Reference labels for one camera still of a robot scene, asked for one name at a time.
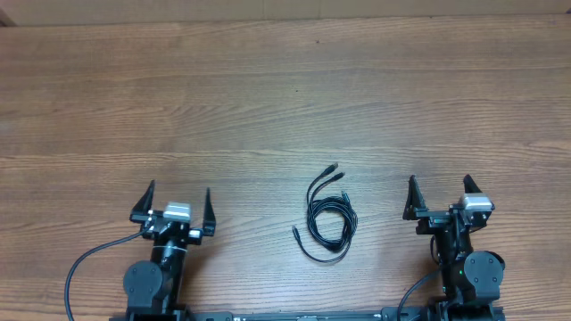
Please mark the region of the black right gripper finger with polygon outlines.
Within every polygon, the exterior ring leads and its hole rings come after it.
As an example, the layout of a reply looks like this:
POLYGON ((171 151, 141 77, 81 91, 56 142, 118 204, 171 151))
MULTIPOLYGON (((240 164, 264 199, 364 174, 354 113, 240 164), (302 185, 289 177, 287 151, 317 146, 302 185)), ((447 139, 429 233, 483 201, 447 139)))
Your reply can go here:
POLYGON ((405 202, 402 218, 404 220, 418 220, 419 213, 426 212, 427 206, 415 175, 410 177, 408 187, 408 196, 405 202))
POLYGON ((463 178, 464 192, 465 193, 481 193, 482 190, 477 186, 474 179, 469 175, 465 175, 463 178))

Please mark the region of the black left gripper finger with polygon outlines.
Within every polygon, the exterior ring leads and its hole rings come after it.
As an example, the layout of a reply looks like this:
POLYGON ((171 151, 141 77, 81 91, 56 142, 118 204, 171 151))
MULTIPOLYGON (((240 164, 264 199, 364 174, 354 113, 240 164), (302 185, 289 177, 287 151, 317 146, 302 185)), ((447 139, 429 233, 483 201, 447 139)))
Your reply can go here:
POLYGON ((155 181, 152 180, 147 187, 143 196, 135 204, 131 210, 132 215, 147 215, 148 211, 152 208, 153 203, 153 193, 155 188, 155 181))
POLYGON ((215 235, 216 217, 211 204, 211 190, 206 190, 204 210, 203 210, 203 234, 215 235))

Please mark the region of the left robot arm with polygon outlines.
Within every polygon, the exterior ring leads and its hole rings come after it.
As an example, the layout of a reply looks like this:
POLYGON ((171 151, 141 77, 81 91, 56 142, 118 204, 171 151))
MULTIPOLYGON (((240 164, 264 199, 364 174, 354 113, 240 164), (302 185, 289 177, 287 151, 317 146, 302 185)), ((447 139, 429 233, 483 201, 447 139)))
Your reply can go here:
POLYGON ((211 192, 205 195, 203 225, 191 226, 191 205, 169 202, 164 210, 153 208, 155 182, 132 208, 129 220, 140 225, 141 236, 153 242, 151 258, 131 265, 123 276, 127 294, 126 312, 110 321, 177 320, 193 321, 194 313, 178 301, 184 274, 187 247, 212 237, 216 217, 211 192))

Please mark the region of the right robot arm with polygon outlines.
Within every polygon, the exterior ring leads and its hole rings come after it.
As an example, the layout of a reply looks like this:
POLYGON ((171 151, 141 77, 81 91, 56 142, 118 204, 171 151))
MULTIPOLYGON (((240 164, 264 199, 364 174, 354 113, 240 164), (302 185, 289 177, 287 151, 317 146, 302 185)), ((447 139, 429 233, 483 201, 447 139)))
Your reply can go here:
POLYGON ((403 295, 398 320, 481 320, 506 318, 503 308, 493 303, 501 296, 505 260, 493 251, 475 251, 471 235, 487 226, 495 210, 470 175, 463 178, 464 193, 446 210, 430 210, 415 176, 409 179, 408 197, 402 218, 418 223, 416 233, 430 235, 431 257, 437 269, 418 280, 403 295), (440 276, 443 296, 432 298, 419 311, 406 312, 410 295, 426 282, 440 276))

